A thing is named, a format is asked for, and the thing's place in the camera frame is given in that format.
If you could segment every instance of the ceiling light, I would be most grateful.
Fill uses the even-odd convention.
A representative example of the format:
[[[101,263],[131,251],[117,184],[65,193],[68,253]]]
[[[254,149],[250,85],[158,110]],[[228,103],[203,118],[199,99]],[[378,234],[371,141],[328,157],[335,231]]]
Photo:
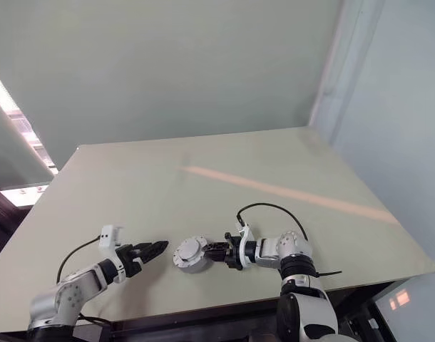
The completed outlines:
[[[13,98],[11,98],[7,89],[0,80],[0,106],[1,109],[7,114],[14,124],[16,130],[21,133],[24,140],[34,149],[34,152],[38,155],[40,160],[47,166],[53,175],[57,175],[58,170],[56,169],[53,161],[51,160],[49,154],[45,150],[45,147],[41,143],[39,137],[32,129],[31,123],[27,120],[26,116],[23,114],[21,109],[16,105]]]
[[[36,204],[48,185],[24,187],[21,189],[2,190],[1,194],[17,207],[27,207]]]

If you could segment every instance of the black wire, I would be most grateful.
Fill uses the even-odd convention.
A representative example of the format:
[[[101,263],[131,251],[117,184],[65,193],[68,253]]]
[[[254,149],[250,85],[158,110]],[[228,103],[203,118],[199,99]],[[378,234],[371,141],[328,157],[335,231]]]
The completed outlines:
[[[88,246],[89,244],[92,244],[96,241],[98,241],[101,238],[100,235],[98,235],[95,239],[92,239],[89,242],[86,242],[85,244],[82,244],[81,246],[75,248],[72,252],[70,252],[65,259],[62,261],[59,270],[58,270],[58,274],[56,276],[56,284],[59,283],[61,281],[61,273],[62,273],[62,269],[64,267],[64,265],[66,264],[67,260],[70,259],[70,257],[75,254],[77,251],[79,251],[80,249]],[[92,317],[92,316],[84,316],[82,313],[80,313],[78,315],[78,320],[84,320],[84,321],[88,321],[89,323],[95,324],[97,326],[104,326],[105,324],[108,324],[109,326],[111,326],[111,322],[104,319],[104,318],[100,318],[100,317]]]
[[[293,215],[293,213],[291,213],[289,210],[287,210],[287,209],[285,209],[285,208],[283,208],[283,207],[280,207],[279,205],[275,205],[275,204],[271,204],[271,203],[263,203],[263,202],[261,202],[261,203],[252,203],[252,204],[247,205],[246,207],[241,208],[241,209],[238,211],[238,213],[237,213],[237,220],[238,220],[238,222],[241,224],[241,227],[243,227],[243,226],[245,225],[245,222],[244,222],[243,219],[241,218],[241,213],[244,212],[246,209],[249,209],[249,208],[252,208],[252,207],[256,207],[256,206],[258,206],[258,205],[264,205],[264,206],[266,206],[266,207],[273,207],[273,208],[276,208],[276,209],[282,210],[283,212],[287,213],[287,214],[288,214],[289,216],[291,216],[291,218],[293,218],[294,221],[298,224],[298,227],[300,227],[300,229],[302,230],[303,237],[305,237],[304,239],[305,239],[306,241],[308,241],[308,237],[307,237],[307,235],[306,235],[306,233],[305,233],[305,230],[303,229],[302,224],[301,224],[300,221],[299,221],[299,220],[298,220],[298,219]]]
[[[82,244],[80,247],[75,248],[72,252],[68,253],[68,256],[66,256],[66,258],[62,261],[59,270],[58,270],[58,275],[56,277],[56,284],[58,284],[61,281],[61,273],[62,273],[62,269],[63,266],[66,264],[67,260],[77,251],[79,251],[80,249],[82,249],[83,247],[88,246],[89,244],[92,244],[93,242],[98,241],[101,238],[101,236],[99,235],[98,237],[96,237],[95,239],[92,239],[89,242],[86,242],[85,244]]]
[[[340,274],[343,273],[343,271],[335,271],[335,272],[326,272],[326,273],[318,273],[318,276],[332,276],[333,274]]]

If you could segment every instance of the robotic arm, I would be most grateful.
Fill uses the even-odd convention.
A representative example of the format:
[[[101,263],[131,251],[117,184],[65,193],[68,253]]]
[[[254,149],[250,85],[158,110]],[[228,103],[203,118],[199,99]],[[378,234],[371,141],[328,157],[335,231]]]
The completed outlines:
[[[74,341],[73,327],[84,304],[113,282],[121,283],[139,273],[143,264],[162,254],[168,245],[168,241],[159,241],[116,248],[120,245],[118,230],[114,226],[102,229],[99,249],[106,259],[68,275],[33,299],[30,341]]]
[[[203,247],[205,257],[223,261],[231,269],[243,270],[256,264],[279,270],[282,281],[277,335],[281,341],[306,342],[337,334],[337,317],[314,267],[306,234],[288,231],[280,237],[255,241],[249,226],[239,222],[240,236],[225,233],[226,242]]]

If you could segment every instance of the table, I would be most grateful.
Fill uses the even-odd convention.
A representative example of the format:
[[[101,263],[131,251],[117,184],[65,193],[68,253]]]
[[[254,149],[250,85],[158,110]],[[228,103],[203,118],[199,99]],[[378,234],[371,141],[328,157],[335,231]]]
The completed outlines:
[[[435,271],[435,263],[311,128],[83,145],[0,254],[0,331],[25,330],[29,304],[55,283],[61,260],[105,224],[126,243],[170,241],[139,275],[86,304],[112,321],[276,297],[273,269],[213,264],[199,274],[173,265],[179,243],[199,234],[223,241],[235,214],[253,202],[290,209],[307,230],[326,290]],[[295,223],[283,212],[244,213],[256,237]],[[101,260],[97,245],[69,259],[63,274]]]

